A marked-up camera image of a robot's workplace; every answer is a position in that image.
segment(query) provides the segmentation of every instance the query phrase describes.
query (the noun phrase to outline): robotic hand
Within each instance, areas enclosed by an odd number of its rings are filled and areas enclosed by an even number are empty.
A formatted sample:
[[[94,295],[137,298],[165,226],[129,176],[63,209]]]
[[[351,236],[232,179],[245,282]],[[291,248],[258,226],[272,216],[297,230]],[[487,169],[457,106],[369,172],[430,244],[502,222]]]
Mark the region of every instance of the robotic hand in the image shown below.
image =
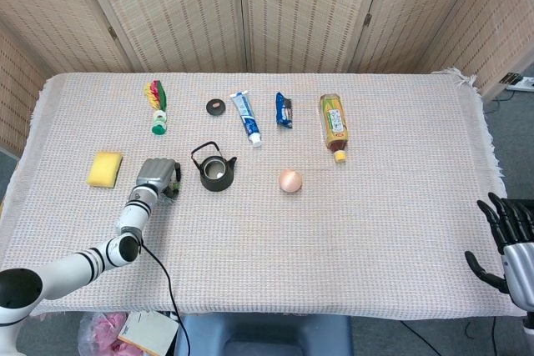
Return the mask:
[[[159,195],[173,192],[169,191],[169,184],[174,170],[179,181],[179,164],[174,160],[153,158],[144,162],[117,221],[117,237],[39,268],[0,272],[0,356],[23,356],[16,349],[18,333],[43,299],[62,298],[104,271],[132,263],[138,257],[144,225]]]
[[[477,204],[490,224],[505,278],[487,273],[469,251],[465,253],[466,260],[481,281],[510,294],[511,301],[527,311],[523,328],[534,354],[534,216],[520,203],[499,198],[494,193],[488,196],[496,211],[481,200]]]

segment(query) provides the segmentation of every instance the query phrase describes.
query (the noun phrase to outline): gray carpet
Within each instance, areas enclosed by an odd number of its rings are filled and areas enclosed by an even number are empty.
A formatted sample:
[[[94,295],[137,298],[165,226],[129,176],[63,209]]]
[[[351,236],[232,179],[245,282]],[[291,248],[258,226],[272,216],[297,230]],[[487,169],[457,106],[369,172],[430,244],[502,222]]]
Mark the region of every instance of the gray carpet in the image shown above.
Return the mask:
[[[503,93],[500,98],[507,98]],[[516,93],[507,102],[486,106],[486,117],[494,137],[496,156],[505,174],[510,198],[534,198],[534,93]],[[0,192],[9,180],[15,162],[0,157]],[[71,356],[78,354],[77,332],[80,313],[55,314],[40,322],[30,319],[19,337],[19,350],[27,355]],[[491,355],[492,318],[463,318],[407,322],[442,355]],[[435,354],[424,342],[398,321],[354,318],[355,354],[413,355]],[[519,318],[498,318],[496,344],[500,356],[527,355]]]

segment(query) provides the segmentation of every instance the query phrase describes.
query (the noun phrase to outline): toothpaste tube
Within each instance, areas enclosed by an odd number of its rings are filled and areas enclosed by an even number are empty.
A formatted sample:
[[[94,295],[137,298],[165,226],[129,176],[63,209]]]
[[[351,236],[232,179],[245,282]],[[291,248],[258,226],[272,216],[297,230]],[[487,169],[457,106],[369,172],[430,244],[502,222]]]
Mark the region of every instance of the toothpaste tube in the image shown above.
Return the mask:
[[[291,99],[284,98],[280,92],[276,93],[276,122],[287,128],[293,127],[293,110]]]
[[[252,107],[250,106],[249,97],[247,96],[249,91],[237,92],[230,95],[230,98],[237,107],[241,121],[244,125],[244,130],[247,132],[252,147],[257,148],[261,146],[261,135],[259,135],[258,124],[252,113]]]

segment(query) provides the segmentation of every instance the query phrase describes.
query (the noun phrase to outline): table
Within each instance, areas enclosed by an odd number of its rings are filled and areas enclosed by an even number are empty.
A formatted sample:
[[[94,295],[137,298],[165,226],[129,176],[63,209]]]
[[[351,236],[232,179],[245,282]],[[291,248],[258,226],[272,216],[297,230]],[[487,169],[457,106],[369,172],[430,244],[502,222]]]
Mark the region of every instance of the table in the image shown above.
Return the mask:
[[[143,85],[160,79],[168,132],[150,132]],[[252,148],[229,95],[248,89],[263,146]],[[275,123],[275,94],[293,99],[294,128]],[[338,93],[350,132],[335,165],[320,132],[319,97]],[[226,113],[209,116],[211,98]],[[232,186],[205,190],[190,152],[216,141],[237,157]],[[85,179],[97,151],[123,153],[114,189]],[[202,160],[208,154],[198,155]],[[174,204],[161,203],[145,243],[169,270],[184,313],[340,313],[378,318],[518,315],[471,273],[463,253],[501,272],[476,208],[506,194],[480,97],[448,74],[69,73],[51,78],[0,221],[2,268],[32,267],[114,236],[146,158],[182,163]],[[282,193],[278,175],[304,185]],[[171,309],[146,254],[36,311]]]

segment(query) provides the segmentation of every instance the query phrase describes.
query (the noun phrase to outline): yellow sponge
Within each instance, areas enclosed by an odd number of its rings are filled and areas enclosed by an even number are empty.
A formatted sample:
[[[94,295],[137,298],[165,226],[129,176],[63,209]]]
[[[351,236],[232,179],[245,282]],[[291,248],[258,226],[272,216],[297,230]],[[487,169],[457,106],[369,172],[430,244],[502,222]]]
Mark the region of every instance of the yellow sponge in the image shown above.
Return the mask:
[[[123,155],[117,152],[98,152],[94,157],[87,183],[92,187],[113,188]]]

